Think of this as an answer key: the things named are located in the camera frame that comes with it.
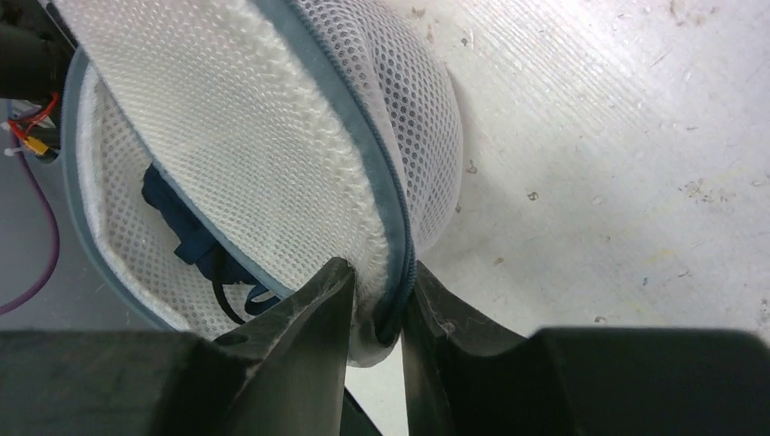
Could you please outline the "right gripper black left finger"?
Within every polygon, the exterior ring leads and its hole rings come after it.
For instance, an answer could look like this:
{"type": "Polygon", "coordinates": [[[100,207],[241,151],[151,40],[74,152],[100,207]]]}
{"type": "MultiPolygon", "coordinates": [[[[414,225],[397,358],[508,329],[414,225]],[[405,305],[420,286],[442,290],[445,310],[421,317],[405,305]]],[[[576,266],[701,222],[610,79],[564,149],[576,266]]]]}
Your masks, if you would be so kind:
{"type": "Polygon", "coordinates": [[[4,435],[336,435],[355,273],[334,258],[210,341],[191,332],[6,331],[4,435]]]}

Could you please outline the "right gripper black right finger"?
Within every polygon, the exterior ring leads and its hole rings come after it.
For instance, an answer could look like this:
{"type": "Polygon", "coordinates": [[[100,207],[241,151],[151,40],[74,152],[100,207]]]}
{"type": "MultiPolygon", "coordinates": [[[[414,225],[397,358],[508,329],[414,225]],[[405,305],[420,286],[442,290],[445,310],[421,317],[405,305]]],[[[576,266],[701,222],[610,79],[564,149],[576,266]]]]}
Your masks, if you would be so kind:
{"type": "Polygon", "coordinates": [[[420,266],[401,336],[412,435],[766,435],[769,349],[747,332],[508,330],[420,266]]]}

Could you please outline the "navy blue bra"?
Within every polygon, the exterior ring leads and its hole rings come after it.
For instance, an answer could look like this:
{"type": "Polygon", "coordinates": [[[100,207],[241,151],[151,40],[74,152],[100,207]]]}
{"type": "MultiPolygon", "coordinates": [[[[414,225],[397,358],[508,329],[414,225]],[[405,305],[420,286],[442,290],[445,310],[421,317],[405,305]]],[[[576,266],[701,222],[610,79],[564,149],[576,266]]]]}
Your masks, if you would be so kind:
{"type": "Polygon", "coordinates": [[[280,302],[270,296],[266,285],[246,271],[216,240],[153,165],[143,174],[142,196],[157,210],[179,239],[174,255],[195,266],[212,285],[212,292],[222,311],[237,324],[244,319],[232,308],[225,295],[226,285],[245,284],[252,288],[243,305],[244,311],[257,316],[280,302]]]}

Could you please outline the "white mesh laundry bag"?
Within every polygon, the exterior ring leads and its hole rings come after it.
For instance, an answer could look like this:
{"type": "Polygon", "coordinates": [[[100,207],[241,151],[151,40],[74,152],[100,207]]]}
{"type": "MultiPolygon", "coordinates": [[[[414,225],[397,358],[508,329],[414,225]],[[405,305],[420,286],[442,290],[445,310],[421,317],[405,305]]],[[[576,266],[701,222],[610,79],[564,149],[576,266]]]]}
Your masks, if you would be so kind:
{"type": "Polygon", "coordinates": [[[136,311],[234,322],[142,196],[149,165],[280,301],[331,258],[356,273],[348,362],[391,352],[419,255],[459,197],[446,67],[380,1],[58,1],[78,47],[61,159],[86,252],[136,311]]]}

